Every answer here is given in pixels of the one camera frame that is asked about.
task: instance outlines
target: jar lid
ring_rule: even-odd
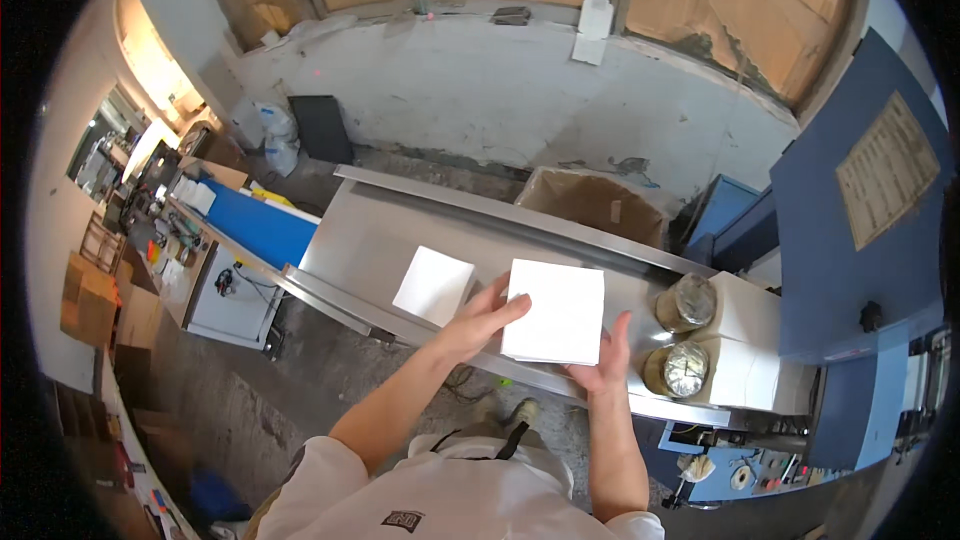
[[[663,362],[663,381],[678,398],[693,396],[704,387],[711,358],[692,340],[679,342]]]
[[[687,273],[674,285],[677,312],[684,321],[702,327],[714,320],[717,291],[707,278]]]

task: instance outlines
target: shirt logo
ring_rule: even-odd
[[[387,515],[387,519],[384,519],[380,525],[403,528],[413,534],[422,519],[424,519],[424,513],[420,511],[390,511],[390,515]]]

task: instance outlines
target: printed notice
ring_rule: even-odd
[[[917,204],[940,174],[940,162],[895,91],[836,173],[853,244],[860,250]]]

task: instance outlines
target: tape roll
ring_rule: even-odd
[[[743,490],[747,486],[750,486],[750,478],[753,474],[750,473],[750,467],[746,465],[740,465],[736,468],[736,471],[733,472],[733,475],[729,479],[729,487],[734,490]]]

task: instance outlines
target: white t-shirt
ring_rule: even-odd
[[[538,467],[556,471],[541,465],[546,450],[520,446],[510,460],[466,460],[492,458],[504,440],[450,438],[429,451],[438,438],[414,438],[411,456],[373,480],[340,441],[310,438],[257,540],[664,538],[653,513],[624,513],[604,524],[573,506],[570,470],[560,479]]]

